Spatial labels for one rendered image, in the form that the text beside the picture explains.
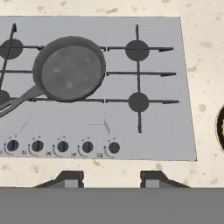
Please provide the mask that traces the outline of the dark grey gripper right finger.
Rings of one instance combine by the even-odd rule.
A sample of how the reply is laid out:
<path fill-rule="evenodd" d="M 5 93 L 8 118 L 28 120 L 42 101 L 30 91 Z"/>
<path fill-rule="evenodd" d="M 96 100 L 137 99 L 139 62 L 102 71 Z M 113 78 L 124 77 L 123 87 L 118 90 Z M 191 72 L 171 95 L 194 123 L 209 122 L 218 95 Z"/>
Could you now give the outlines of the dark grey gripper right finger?
<path fill-rule="evenodd" d="M 141 188 L 188 188 L 188 185 L 167 178 L 162 171 L 140 171 L 140 179 Z"/>

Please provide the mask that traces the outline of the black plate with gold rim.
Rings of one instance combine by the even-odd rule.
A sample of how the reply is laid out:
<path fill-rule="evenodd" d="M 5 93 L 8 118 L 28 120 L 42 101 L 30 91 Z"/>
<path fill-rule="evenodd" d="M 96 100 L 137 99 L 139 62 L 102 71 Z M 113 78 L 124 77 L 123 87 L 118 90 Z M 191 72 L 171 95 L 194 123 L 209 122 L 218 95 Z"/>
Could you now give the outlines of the black plate with gold rim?
<path fill-rule="evenodd" d="M 215 120 L 215 135 L 219 146 L 224 153 L 224 104 L 220 108 Z"/>

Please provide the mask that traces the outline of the black hob knob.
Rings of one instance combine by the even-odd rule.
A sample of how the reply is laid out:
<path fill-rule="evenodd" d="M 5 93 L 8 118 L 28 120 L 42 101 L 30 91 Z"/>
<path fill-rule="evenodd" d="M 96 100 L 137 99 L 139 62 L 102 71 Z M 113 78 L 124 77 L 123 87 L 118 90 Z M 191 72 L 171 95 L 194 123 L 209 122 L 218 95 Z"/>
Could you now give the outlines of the black hob knob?
<path fill-rule="evenodd" d="M 36 140 L 35 142 L 32 143 L 32 146 L 31 148 L 36 151 L 36 152 L 39 152 L 39 151 L 42 151 L 43 148 L 44 148 L 44 144 L 42 141 L 40 140 Z"/>
<path fill-rule="evenodd" d="M 108 150 L 109 150 L 110 153 L 116 154 L 120 150 L 120 144 L 117 143 L 117 142 L 112 142 L 112 143 L 109 144 Z"/>
<path fill-rule="evenodd" d="M 92 142 L 90 141 L 86 141 L 83 145 L 82 145 L 82 150 L 85 153 L 90 153 L 92 150 L 94 149 L 94 145 Z"/>
<path fill-rule="evenodd" d="M 66 152 L 69 148 L 68 142 L 60 141 L 57 145 L 57 149 L 59 152 Z"/>
<path fill-rule="evenodd" d="M 15 151 L 18 148 L 18 141 L 17 140 L 10 140 L 7 143 L 7 150 L 8 151 Z"/>

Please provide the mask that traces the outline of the dark grey frying pan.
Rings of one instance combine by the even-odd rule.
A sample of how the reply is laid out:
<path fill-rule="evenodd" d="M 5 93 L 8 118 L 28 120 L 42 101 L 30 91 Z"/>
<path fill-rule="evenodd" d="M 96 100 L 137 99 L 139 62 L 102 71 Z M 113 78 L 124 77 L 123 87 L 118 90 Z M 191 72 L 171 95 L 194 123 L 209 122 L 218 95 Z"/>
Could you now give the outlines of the dark grey frying pan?
<path fill-rule="evenodd" d="M 83 100 L 102 84 L 105 72 L 102 49 L 95 42 L 75 36 L 57 38 L 43 47 L 34 60 L 35 85 L 17 99 L 2 104 L 0 117 L 41 95 L 56 102 Z"/>

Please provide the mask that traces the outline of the grey gas hob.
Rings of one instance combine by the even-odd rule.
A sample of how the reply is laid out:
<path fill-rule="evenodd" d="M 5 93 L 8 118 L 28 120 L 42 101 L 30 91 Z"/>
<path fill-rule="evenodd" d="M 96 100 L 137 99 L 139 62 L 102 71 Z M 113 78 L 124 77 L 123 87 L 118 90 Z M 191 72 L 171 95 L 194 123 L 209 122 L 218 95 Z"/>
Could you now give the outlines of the grey gas hob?
<path fill-rule="evenodd" d="M 75 36 L 103 52 L 102 84 L 87 98 L 44 94 L 0 117 L 0 157 L 193 161 L 196 149 L 181 23 L 176 17 L 0 16 L 0 106 L 35 85 L 32 67 L 55 39 Z M 10 140 L 18 148 L 7 150 Z M 43 150 L 32 143 L 40 140 Z M 68 142 L 59 152 L 60 141 Z M 90 141 L 90 153 L 82 145 Z M 109 152 L 117 142 L 120 150 Z"/>

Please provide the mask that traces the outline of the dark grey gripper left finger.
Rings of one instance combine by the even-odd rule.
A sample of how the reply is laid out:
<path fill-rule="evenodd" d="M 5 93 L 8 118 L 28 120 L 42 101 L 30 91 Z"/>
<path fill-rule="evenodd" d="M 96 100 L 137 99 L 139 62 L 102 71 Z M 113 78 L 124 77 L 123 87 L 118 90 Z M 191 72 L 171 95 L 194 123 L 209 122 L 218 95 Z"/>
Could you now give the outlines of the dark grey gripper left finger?
<path fill-rule="evenodd" d="M 62 171 L 55 179 L 46 181 L 36 188 L 83 188 L 84 171 Z"/>

